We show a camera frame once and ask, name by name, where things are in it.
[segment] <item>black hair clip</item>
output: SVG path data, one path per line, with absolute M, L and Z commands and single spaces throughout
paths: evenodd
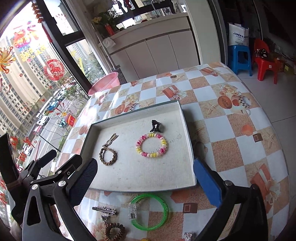
M 151 129 L 150 132 L 154 132 L 154 131 L 156 131 L 156 132 L 161 133 L 161 131 L 160 131 L 160 129 L 159 129 L 160 122 L 158 122 L 158 121 L 156 121 L 156 120 L 152 120 L 151 122 L 152 122 L 152 129 Z

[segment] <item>faucet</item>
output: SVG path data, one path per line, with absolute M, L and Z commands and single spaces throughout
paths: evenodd
M 156 17 L 158 18 L 159 15 L 158 15 L 158 13 L 156 12 L 156 9 L 155 9 L 155 7 L 154 7 L 154 5 L 153 5 L 153 2 L 154 2 L 154 1 L 156 1 L 156 2 L 159 3 L 159 0 L 152 0 L 152 1 L 151 1 L 151 5 L 152 5 L 152 7 L 153 7 L 153 9 L 154 9 L 154 11 L 155 11 L 155 13 L 156 13 Z

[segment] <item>tile floor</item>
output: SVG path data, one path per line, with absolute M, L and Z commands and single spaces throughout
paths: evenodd
M 283 147 L 290 179 L 291 215 L 296 208 L 296 75 L 278 73 L 278 82 L 274 85 L 271 71 L 263 81 L 257 80 L 256 66 L 253 76 L 244 70 L 239 70 L 238 76 L 268 115 Z

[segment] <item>green bangle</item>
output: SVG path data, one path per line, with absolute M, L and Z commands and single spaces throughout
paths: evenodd
M 136 203 L 143 199 L 143 198 L 147 198 L 147 197 L 152 197 L 152 198 L 155 198 L 157 201 L 160 202 L 161 206 L 163 207 L 163 218 L 161 220 L 161 222 L 154 226 L 154 227 L 143 227 L 142 225 L 140 225 L 138 222 L 137 222 L 137 210 L 136 210 Z M 129 217 L 129 220 L 131 221 L 132 225 L 134 225 L 137 229 L 140 229 L 140 230 L 143 230 L 143 231 L 151 231 L 151 230 L 155 230 L 159 227 L 161 227 L 167 217 L 168 217 L 168 206 L 166 205 L 166 203 L 158 196 L 156 195 L 153 195 L 153 194 L 142 194 L 142 195 L 139 195 L 137 197 L 135 197 L 131 203 L 128 205 L 128 217 Z

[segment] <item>apartment building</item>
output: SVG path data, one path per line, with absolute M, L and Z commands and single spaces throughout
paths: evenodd
M 0 47 L 11 45 L 12 39 L 7 36 L 0 41 Z M 46 61 L 57 58 L 57 54 L 49 44 L 30 61 L 24 59 L 24 50 L 13 48 L 12 52 L 16 60 L 9 66 L 9 73 L 0 72 L 0 135 L 10 130 L 19 138 L 24 138 L 36 122 L 35 116 L 44 94 L 50 86 L 52 90 L 58 89 L 57 84 L 44 75 Z

